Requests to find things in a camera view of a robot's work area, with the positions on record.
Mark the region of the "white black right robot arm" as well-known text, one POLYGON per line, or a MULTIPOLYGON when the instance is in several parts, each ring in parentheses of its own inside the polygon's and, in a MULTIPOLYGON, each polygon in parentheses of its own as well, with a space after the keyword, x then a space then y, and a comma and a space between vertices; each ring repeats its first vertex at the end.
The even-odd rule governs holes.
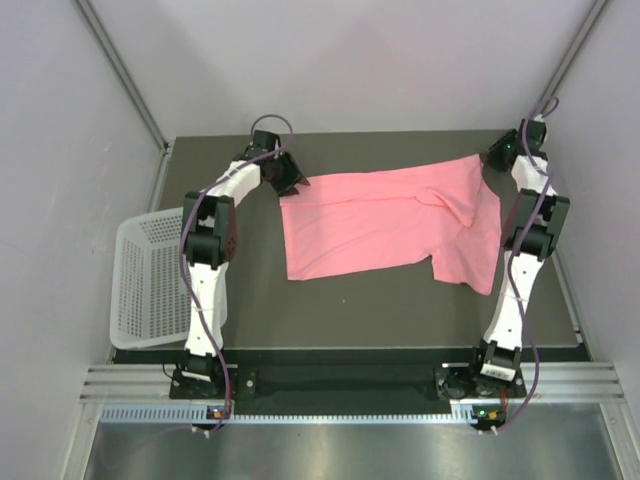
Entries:
POLYGON ((466 374, 469 388, 487 396, 521 379, 526 312, 536 278, 556 250, 570 200, 553 188, 544 116, 522 120, 481 155, 491 168, 508 172, 518 193, 502 230, 504 275, 491 323, 466 374))

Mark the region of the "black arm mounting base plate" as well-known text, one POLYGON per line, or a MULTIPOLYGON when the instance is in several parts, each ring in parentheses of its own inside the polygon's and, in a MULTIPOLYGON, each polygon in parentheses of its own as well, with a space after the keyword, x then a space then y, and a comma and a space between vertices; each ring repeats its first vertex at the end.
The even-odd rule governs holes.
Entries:
POLYGON ((222 402, 243 415, 437 413, 451 400, 523 398, 522 377, 480 374, 473 348, 227 349, 221 359, 181 353, 173 400, 222 402))

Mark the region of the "pink t shirt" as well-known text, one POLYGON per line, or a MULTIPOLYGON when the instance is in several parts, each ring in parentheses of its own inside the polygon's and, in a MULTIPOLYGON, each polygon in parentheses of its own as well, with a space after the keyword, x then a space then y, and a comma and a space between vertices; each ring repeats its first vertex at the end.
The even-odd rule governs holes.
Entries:
POLYGON ((477 155, 310 178, 280 201, 286 275, 308 281, 431 261, 435 280, 491 293, 501 205, 477 155))

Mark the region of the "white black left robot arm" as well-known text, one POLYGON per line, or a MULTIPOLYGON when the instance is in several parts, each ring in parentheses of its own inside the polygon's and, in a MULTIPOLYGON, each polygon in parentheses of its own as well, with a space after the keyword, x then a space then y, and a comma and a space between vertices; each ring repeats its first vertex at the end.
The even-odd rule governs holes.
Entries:
POLYGON ((227 319, 226 273, 238 248, 237 207, 264 183, 283 197, 296 195, 297 187, 308 181, 278 134, 255 130, 245 150, 212 185, 187 193, 183 201, 179 271, 191 312, 185 355, 174 381, 192 381, 203 395, 226 401, 231 379, 222 354, 222 327, 227 319))

